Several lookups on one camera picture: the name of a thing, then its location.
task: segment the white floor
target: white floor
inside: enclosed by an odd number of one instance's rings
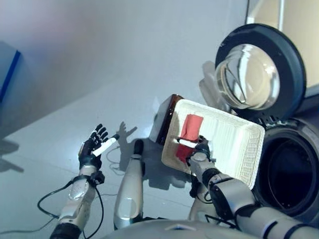
[[[160,162],[147,137],[161,102],[177,93],[204,103],[201,65],[244,24],[246,0],[2,0],[0,40],[22,52],[1,106],[0,238],[48,238],[55,222],[36,203],[78,172],[77,152],[103,123],[119,144],[102,155],[105,218],[95,238],[113,230],[113,207],[132,141],[145,139],[144,215],[186,219],[193,199],[182,173]],[[126,129],[120,128],[124,122]],[[67,192],[43,203],[59,214]],[[92,205],[89,235],[100,220]]]

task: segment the robot forearm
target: robot forearm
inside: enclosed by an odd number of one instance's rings
[[[217,214],[225,220],[235,220],[243,232],[269,239],[319,238],[319,230],[273,208],[260,207],[244,182],[221,173],[200,148],[188,164],[209,190]]]
[[[79,175],[91,176],[96,172],[92,165],[83,166]],[[51,239],[77,239],[83,231],[89,216],[91,203],[95,197],[95,188],[86,178],[73,183],[65,207],[62,209],[58,225]]]

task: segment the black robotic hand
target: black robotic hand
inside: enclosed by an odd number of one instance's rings
[[[99,147],[101,144],[106,142],[108,138],[106,128],[99,124],[91,133],[90,137],[82,144],[80,151],[79,151],[79,162],[80,168],[83,165],[94,165],[97,170],[101,168],[101,155],[95,156],[92,152]]]

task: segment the robot finger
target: robot finger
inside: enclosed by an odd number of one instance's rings
[[[103,134],[101,135],[100,139],[101,139],[102,141],[104,141],[104,138],[105,138],[107,135],[108,135],[107,132],[103,133]]]
[[[103,125],[99,124],[98,126],[96,126],[95,131],[98,132],[100,130],[100,128],[102,128],[102,127],[103,127]]]
[[[96,137],[97,137],[97,132],[93,131],[90,135],[90,138],[94,141]]]
[[[108,141],[109,140],[109,138],[105,138],[104,140],[103,140],[103,142],[102,143],[105,143],[106,141]]]
[[[98,132],[98,137],[101,137],[104,131],[106,131],[106,128],[105,127],[101,128]]]

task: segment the washing machine drum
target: washing machine drum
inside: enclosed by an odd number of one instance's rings
[[[215,65],[223,102],[266,130],[257,199],[318,227],[319,133],[307,119],[294,118],[306,100],[305,67],[295,45],[275,28],[248,24],[224,39]]]

